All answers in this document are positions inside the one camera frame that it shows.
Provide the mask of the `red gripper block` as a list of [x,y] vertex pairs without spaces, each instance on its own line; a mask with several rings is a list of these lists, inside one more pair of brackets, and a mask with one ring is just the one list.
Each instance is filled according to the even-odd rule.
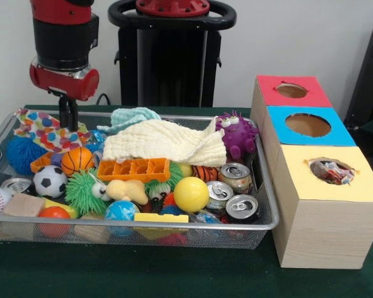
[[87,101],[95,94],[99,84],[98,70],[88,66],[77,72],[57,72],[31,64],[29,74],[36,87],[57,96],[66,95],[61,95],[58,100],[60,126],[68,127],[69,107],[69,129],[77,131],[78,105],[74,99]]

